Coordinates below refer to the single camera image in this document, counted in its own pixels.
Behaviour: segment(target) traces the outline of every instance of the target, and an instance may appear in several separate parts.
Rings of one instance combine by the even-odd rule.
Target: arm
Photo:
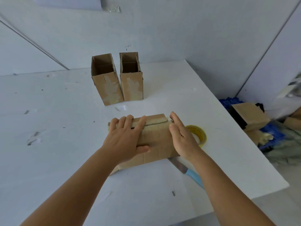
[[[112,119],[109,134],[97,150],[60,188],[44,201],[21,226],[83,225],[103,183],[119,163],[149,151],[136,148],[146,117],[131,129],[132,115]]]
[[[269,225],[273,222],[227,177],[221,168],[198,146],[179,117],[172,112],[170,124],[177,152],[190,161],[203,185],[221,225]]]

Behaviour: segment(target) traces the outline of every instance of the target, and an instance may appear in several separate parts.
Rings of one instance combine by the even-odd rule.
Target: finger
[[[146,116],[143,116],[140,118],[140,120],[139,120],[138,124],[136,125],[136,127],[134,128],[134,130],[140,134],[145,123],[146,123]]]
[[[120,118],[117,128],[123,128],[125,121],[126,121],[126,117]]]
[[[169,124],[169,131],[173,139],[178,139],[181,137],[180,130],[174,123]]]
[[[117,118],[113,118],[111,120],[111,123],[110,123],[110,129],[109,129],[109,132],[113,131],[116,129],[116,125],[118,124],[118,119]]]
[[[170,114],[170,118],[175,122],[175,124],[178,127],[185,127],[182,123],[182,121],[180,120],[180,118],[177,116],[177,114],[175,114],[175,112],[171,112]]]
[[[136,155],[146,153],[146,152],[150,152],[150,151],[151,151],[151,148],[147,145],[139,146],[139,147],[136,148]]]
[[[133,116],[132,115],[128,115],[126,117],[126,121],[124,122],[124,128],[131,128],[132,127],[132,122],[133,122]]]

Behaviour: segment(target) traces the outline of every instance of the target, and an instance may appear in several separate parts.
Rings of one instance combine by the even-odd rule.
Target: tape roll
[[[200,139],[200,147],[202,147],[206,143],[207,136],[203,129],[195,125],[187,125],[186,128]]]

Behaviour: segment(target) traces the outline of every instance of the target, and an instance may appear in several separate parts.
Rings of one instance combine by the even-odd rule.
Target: hand
[[[183,125],[177,114],[171,112],[170,118],[174,121],[174,123],[169,125],[173,145],[180,156],[191,161],[195,153],[201,152],[202,149],[191,132]]]
[[[101,147],[111,152],[116,157],[118,164],[130,160],[138,154],[150,151],[149,146],[136,147],[146,122],[146,116],[141,117],[136,127],[131,129],[133,118],[132,115],[122,117],[120,120],[113,118],[109,134]]]

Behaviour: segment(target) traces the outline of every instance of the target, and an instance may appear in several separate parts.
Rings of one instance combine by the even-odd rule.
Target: right hand
[[[174,121],[174,123],[169,125],[173,145],[180,156],[191,161],[195,153],[201,152],[202,149],[199,147],[191,132],[183,125],[177,114],[171,112],[170,118]]]

